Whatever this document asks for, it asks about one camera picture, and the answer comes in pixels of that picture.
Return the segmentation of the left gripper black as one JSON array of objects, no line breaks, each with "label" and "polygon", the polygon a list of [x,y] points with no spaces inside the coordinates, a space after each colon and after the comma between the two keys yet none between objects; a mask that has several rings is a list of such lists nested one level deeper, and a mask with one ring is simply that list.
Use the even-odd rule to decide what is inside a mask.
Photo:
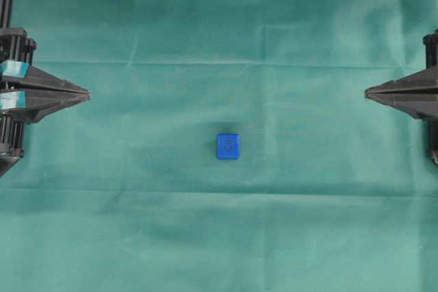
[{"label": "left gripper black", "polygon": [[32,66],[36,47],[24,29],[1,29],[1,175],[23,158],[25,123],[90,100],[87,89]]}]

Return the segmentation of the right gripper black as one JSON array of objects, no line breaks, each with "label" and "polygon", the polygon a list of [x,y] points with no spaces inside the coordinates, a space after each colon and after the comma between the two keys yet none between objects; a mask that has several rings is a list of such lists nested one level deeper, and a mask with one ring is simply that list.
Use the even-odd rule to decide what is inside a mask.
[{"label": "right gripper black", "polygon": [[427,122],[428,157],[437,165],[437,95],[413,94],[437,90],[437,30],[423,37],[426,67],[401,79],[368,88],[365,97]]}]

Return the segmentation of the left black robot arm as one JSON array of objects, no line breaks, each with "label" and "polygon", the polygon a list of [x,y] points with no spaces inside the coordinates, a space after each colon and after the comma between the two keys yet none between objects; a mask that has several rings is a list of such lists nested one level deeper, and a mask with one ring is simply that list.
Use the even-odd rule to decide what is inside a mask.
[{"label": "left black robot arm", "polygon": [[90,92],[32,65],[37,43],[10,27],[12,0],[1,0],[1,175],[24,157],[25,127],[90,99]]}]

